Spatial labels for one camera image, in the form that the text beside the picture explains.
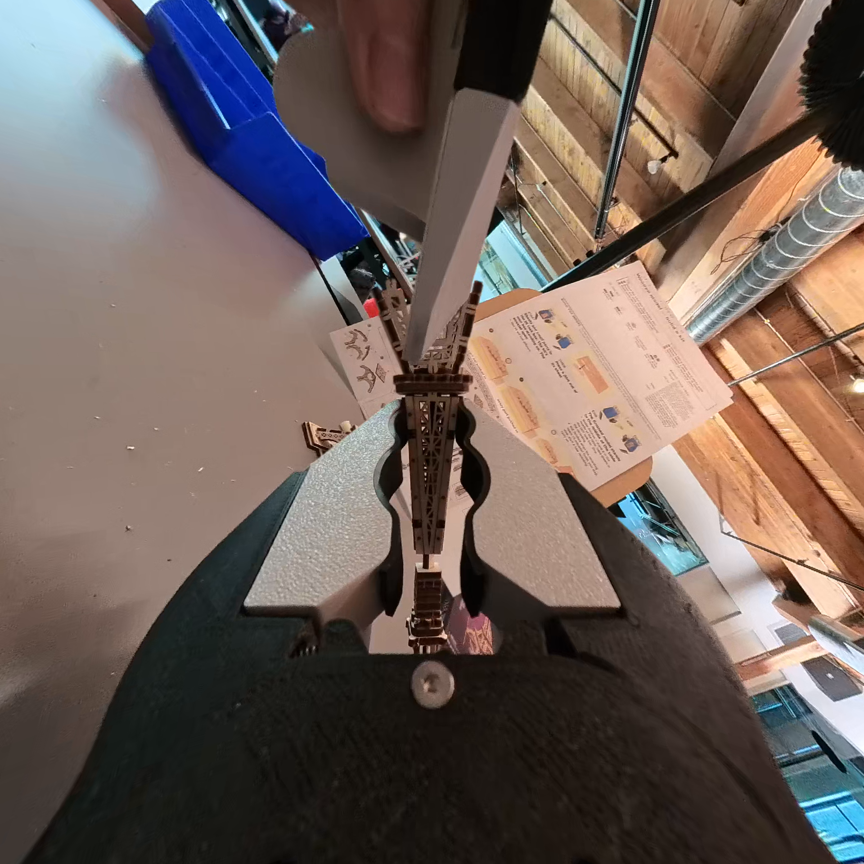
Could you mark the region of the grey desk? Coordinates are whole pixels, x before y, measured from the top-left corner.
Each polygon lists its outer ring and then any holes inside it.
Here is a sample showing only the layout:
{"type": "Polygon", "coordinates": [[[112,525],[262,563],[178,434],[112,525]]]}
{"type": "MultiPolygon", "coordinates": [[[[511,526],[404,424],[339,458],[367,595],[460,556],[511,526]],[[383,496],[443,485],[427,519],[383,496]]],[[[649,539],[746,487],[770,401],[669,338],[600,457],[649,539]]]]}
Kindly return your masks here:
{"type": "Polygon", "coordinates": [[[2,862],[198,563],[361,423],[294,239],[197,156],[93,2],[2,2],[2,862]]]}

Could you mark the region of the person's left hand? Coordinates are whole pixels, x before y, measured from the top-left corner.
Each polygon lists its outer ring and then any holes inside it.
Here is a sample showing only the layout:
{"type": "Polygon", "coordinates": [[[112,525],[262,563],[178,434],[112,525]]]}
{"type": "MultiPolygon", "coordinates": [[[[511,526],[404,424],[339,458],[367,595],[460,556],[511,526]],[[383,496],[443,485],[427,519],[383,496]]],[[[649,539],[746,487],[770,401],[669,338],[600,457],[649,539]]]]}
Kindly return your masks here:
{"type": "Polygon", "coordinates": [[[360,108],[392,135],[423,130],[428,107],[429,1],[339,1],[337,16],[360,108]]]}

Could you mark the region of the blue plastic storage bin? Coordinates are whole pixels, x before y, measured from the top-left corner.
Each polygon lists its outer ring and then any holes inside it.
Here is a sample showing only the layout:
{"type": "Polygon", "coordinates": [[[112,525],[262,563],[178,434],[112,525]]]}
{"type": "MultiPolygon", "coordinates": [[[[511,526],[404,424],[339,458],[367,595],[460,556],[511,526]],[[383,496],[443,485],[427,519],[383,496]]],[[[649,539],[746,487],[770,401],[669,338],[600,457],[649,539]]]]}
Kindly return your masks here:
{"type": "Polygon", "coordinates": [[[369,237],[324,159],[284,127],[270,81],[209,2],[158,2],[146,19],[147,62],[216,175],[322,261],[369,237]]]}

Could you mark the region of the colour printed instruction poster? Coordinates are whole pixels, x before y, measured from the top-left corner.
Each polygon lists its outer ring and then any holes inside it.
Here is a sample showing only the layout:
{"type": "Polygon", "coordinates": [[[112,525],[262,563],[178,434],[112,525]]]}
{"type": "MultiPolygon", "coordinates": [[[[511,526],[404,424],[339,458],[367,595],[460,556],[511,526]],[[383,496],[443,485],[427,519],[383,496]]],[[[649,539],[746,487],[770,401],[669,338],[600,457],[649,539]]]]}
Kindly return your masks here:
{"type": "Polygon", "coordinates": [[[589,491],[732,403],[640,261],[504,300],[477,309],[469,398],[589,491]]]}

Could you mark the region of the silver ventilation duct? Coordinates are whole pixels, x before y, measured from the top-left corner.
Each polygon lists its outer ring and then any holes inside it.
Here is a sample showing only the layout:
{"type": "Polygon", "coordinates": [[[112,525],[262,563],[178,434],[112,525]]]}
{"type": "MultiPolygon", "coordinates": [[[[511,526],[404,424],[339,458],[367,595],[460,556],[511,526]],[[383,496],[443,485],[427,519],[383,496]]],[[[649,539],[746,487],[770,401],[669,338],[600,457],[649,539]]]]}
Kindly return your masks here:
{"type": "Polygon", "coordinates": [[[689,336],[698,345],[715,338],[862,220],[863,171],[838,168],[697,308],[686,325],[689,336]]]}

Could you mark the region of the white folded assembly instruction sheet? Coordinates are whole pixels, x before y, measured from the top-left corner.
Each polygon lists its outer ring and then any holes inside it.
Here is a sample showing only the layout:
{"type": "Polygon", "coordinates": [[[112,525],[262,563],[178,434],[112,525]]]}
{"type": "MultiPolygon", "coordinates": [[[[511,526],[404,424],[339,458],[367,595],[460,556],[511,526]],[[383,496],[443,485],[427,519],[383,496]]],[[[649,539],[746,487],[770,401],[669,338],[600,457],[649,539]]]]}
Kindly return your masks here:
{"type": "MultiPolygon", "coordinates": [[[[392,379],[400,371],[390,340],[378,318],[364,319],[336,330],[330,339],[364,419],[396,399],[392,379]]],[[[473,379],[467,399],[515,434],[493,384],[486,378],[479,359],[472,351],[468,351],[463,367],[473,379]]]]}

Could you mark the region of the black pleated shade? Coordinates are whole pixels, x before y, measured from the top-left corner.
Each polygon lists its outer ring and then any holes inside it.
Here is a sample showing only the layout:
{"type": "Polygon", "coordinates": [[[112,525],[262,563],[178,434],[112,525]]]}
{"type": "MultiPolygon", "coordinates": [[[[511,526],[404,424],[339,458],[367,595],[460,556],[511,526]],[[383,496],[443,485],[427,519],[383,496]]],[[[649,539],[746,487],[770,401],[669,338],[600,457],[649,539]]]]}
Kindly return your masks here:
{"type": "Polygon", "coordinates": [[[832,1],[803,56],[799,92],[834,162],[863,168],[863,3],[832,1]]]}

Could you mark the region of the purple model kit box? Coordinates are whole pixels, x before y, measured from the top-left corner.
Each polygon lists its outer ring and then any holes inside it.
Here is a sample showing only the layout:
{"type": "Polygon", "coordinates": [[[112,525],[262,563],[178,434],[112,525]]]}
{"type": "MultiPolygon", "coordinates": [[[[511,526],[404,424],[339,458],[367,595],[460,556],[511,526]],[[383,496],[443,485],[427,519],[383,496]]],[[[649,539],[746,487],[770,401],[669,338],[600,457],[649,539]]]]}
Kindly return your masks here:
{"type": "Polygon", "coordinates": [[[491,656],[500,646],[500,635],[484,614],[472,616],[462,594],[450,598],[443,617],[446,651],[452,655],[491,656]]]}

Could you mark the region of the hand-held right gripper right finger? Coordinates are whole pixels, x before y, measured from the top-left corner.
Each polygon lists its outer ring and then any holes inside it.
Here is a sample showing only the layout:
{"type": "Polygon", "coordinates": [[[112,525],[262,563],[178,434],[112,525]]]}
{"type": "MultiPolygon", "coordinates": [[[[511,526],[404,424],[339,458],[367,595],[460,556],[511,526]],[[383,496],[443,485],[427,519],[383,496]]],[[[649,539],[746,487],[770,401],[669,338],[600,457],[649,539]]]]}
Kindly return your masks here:
{"type": "Polygon", "coordinates": [[[459,408],[460,482],[471,505],[459,587],[471,617],[497,636],[494,653],[528,640],[556,642],[567,622],[621,620],[621,599],[561,475],[481,409],[459,408]]]}

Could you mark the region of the wooden tower model base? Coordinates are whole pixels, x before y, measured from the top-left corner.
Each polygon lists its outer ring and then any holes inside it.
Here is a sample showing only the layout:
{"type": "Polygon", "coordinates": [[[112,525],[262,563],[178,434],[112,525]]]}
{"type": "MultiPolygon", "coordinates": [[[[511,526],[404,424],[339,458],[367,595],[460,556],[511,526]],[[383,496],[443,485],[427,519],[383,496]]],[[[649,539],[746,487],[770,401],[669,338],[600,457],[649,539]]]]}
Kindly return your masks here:
{"type": "Polygon", "coordinates": [[[347,438],[356,428],[356,424],[349,421],[344,421],[335,428],[305,421],[301,425],[301,432],[306,447],[314,454],[314,458],[318,459],[347,438]]]}

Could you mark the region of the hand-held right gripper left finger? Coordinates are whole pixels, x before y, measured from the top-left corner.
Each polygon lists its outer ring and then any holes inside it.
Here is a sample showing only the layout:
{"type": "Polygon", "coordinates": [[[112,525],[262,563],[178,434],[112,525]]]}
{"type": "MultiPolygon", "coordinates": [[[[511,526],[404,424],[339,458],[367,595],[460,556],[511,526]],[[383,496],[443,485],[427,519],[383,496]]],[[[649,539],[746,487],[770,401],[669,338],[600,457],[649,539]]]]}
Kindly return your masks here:
{"type": "Polygon", "coordinates": [[[404,589],[405,407],[384,405],[313,462],[266,550],[243,611],[354,625],[364,647],[404,589]]]}

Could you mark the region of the wooden tower model section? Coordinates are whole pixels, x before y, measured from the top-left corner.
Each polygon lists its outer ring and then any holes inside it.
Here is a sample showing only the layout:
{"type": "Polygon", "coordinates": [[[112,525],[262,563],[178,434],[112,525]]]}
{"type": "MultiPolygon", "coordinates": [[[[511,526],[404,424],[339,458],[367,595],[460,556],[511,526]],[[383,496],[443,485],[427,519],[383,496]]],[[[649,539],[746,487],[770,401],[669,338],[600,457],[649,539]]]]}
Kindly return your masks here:
{"type": "Polygon", "coordinates": [[[448,515],[455,431],[462,398],[472,377],[462,371],[468,353],[481,283],[448,322],[442,336],[416,363],[405,359],[409,305],[394,278],[374,288],[379,317],[398,360],[393,377],[402,398],[408,433],[409,490],[416,553],[412,610],[406,622],[408,644],[416,654],[435,654],[447,643],[439,556],[448,515]]]}

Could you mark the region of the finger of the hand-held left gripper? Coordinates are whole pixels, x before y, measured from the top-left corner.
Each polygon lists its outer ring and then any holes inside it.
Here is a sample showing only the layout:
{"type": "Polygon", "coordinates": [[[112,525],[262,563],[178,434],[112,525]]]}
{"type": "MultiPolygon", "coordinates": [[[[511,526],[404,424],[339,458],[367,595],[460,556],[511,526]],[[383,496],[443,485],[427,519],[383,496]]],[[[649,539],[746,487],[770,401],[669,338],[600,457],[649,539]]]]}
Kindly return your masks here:
{"type": "Polygon", "coordinates": [[[288,131],[326,163],[358,210],[422,241],[405,359],[416,363],[468,297],[510,149],[518,105],[454,90],[468,2],[431,2],[426,123],[379,129],[351,81],[337,2],[295,2],[312,30],[278,56],[275,102],[288,131]]]}

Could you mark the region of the black metal pole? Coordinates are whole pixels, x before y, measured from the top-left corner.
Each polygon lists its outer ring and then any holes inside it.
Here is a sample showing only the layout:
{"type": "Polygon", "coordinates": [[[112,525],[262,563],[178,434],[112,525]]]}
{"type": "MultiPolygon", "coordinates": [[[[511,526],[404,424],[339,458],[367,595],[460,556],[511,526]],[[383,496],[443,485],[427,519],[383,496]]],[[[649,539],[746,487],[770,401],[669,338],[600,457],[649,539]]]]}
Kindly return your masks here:
{"type": "Polygon", "coordinates": [[[548,283],[542,292],[549,293],[554,289],[599,275],[610,267],[620,264],[646,244],[660,238],[768,168],[807,139],[821,135],[832,113],[833,109],[827,106],[805,113],[795,123],[723,168],[716,176],[705,180],[648,220],[640,222],[599,252],[588,256],[583,262],[558,276],[548,283]]]}

